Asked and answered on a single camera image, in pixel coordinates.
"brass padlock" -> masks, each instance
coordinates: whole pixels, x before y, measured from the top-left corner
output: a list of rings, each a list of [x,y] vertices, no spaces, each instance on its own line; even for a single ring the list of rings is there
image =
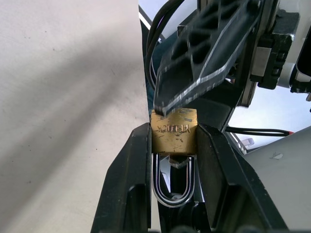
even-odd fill
[[[152,153],[196,154],[196,109],[180,108],[168,116],[151,113]]]

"black cable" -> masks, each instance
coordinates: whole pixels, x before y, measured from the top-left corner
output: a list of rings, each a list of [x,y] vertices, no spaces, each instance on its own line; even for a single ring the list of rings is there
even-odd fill
[[[155,89],[156,86],[156,72],[152,63],[152,54],[156,47],[156,43],[165,28],[166,24],[181,5],[184,0],[169,0],[166,2],[156,14],[147,38],[147,55],[145,61],[145,73],[150,86]]]
[[[252,129],[252,128],[237,128],[227,126],[226,130],[236,130],[236,131],[252,131],[252,132],[278,132],[278,133],[289,133],[286,130],[276,130],[276,129]]]
[[[290,135],[287,133],[259,133],[259,132],[248,132],[248,131],[239,131],[239,130],[227,130],[229,133],[237,133],[237,134],[246,134],[246,135],[256,135],[256,136],[273,136],[273,137],[286,137]]]

